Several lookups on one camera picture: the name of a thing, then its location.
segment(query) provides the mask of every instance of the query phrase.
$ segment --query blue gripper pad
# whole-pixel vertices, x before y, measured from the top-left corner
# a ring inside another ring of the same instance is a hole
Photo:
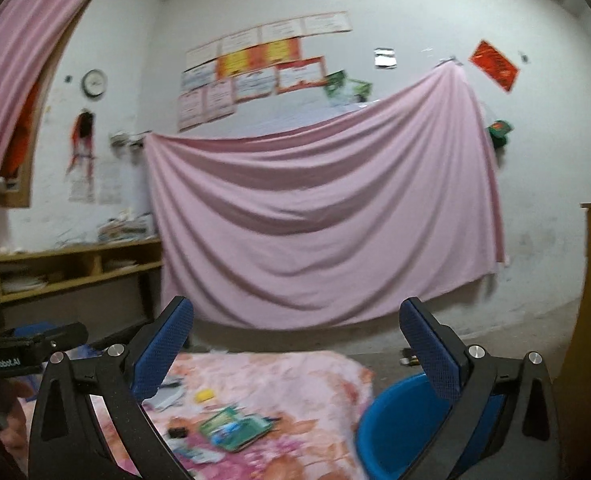
[[[400,330],[418,357],[435,394],[455,402],[462,391],[461,368],[427,321],[425,316],[431,314],[426,312],[423,315],[415,304],[421,305],[418,298],[409,298],[400,305]],[[431,318],[435,326],[440,326],[434,317]]]
[[[131,393],[138,402],[149,399],[157,393],[168,369],[193,328],[193,315],[193,304],[187,298],[176,296],[152,325],[153,329],[157,328],[157,331],[150,343],[143,349],[134,348],[136,352],[141,352],[139,357],[135,356],[131,381]],[[130,349],[133,343],[136,346],[142,343],[142,341],[135,341],[138,336],[140,333],[133,338],[134,341],[129,345]]]

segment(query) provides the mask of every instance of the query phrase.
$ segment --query red decoration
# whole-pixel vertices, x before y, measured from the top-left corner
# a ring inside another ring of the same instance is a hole
[[[470,61],[482,72],[496,81],[504,90],[511,92],[520,69],[511,63],[499,50],[482,41]]]

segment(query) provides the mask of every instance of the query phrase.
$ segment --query blue plastic tub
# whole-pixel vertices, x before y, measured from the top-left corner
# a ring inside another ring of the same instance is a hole
[[[457,470],[475,464],[493,430],[503,397],[491,397]],[[439,399],[427,376],[416,375],[378,396],[360,421],[355,445],[371,480],[398,480],[445,420],[451,404]]]

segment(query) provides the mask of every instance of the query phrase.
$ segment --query fabric fold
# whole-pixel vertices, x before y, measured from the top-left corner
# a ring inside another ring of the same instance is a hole
[[[495,272],[495,159],[461,67],[304,128],[152,135],[162,304],[270,330],[360,322]]]

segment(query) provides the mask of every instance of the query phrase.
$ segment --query bed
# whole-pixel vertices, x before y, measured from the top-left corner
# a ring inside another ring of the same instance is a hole
[[[186,394],[161,412],[148,410],[160,434],[170,426],[189,429],[191,447],[217,450],[198,432],[213,413],[204,406],[238,404],[245,413],[277,418],[274,430],[218,463],[179,457],[198,480],[363,480],[354,432],[372,401],[373,374],[330,351],[287,354],[181,353],[169,370],[181,376]],[[204,388],[216,393],[205,404],[194,400]],[[136,473],[100,397],[93,403],[117,463]],[[25,405],[27,420],[34,403]]]

